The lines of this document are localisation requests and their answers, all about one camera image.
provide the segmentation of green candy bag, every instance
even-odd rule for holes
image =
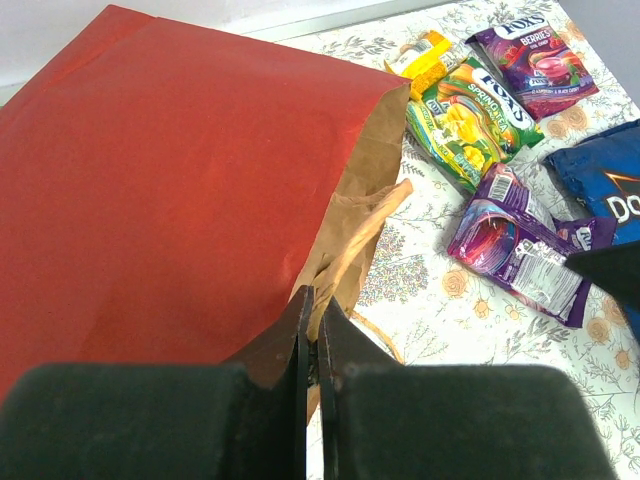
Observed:
[[[475,192],[496,162],[507,163],[544,134],[531,116],[482,64],[467,59],[411,100],[407,121],[413,136],[446,172]]]

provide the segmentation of purple candy bag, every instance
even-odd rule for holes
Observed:
[[[535,120],[598,92],[580,59],[540,13],[474,37]]]
[[[478,185],[448,252],[526,305],[581,327],[591,284],[563,264],[572,253],[611,245],[615,229],[611,218],[557,221],[513,170],[496,163]]]

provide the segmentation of doritos logo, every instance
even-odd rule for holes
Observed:
[[[612,195],[605,200],[609,210],[618,219],[618,224],[624,225],[634,217],[640,217],[640,178],[604,172],[622,196]]]

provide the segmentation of table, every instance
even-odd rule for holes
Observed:
[[[280,43],[380,69],[384,58],[397,57],[400,46],[426,30],[463,42],[490,25],[537,11],[583,59],[601,92],[543,120],[546,139],[522,151],[511,166],[557,218],[578,218],[584,211],[554,186],[539,162],[558,148],[638,118],[640,110],[556,0],[470,0]],[[468,199],[410,137],[399,178],[410,178],[416,191],[384,228],[358,315],[388,334],[409,365],[538,364],[564,371],[580,390],[619,477],[640,475],[640,348],[616,303],[592,287],[579,330],[522,305],[447,255]],[[319,415],[308,442],[308,478],[322,478]]]

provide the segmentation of snack package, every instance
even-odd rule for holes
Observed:
[[[475,192],[495,162],[510,161],[544,138],[527,112],[469,58],[422,96],[410,101],[409,128],[446,172]]]
[[[453,71],[464,55],[435,30],[422,36],[393,63],[384,66],[389,73],[411,79],[411,98],[419,101],[424,91]]]
[[[540,13],[489,28],[473,39],[535,120],[598,92],[580,59]]]
[[[545,163],[594,215],[618,221],[614,244],[640,240],[640,120],[558,150]]]
[[[557,221],[509,167],[494,164],[448,252],[526,305],[581,327],[590,283],[564,262],[572,253],[611,245],[614,231],[609,218]]]

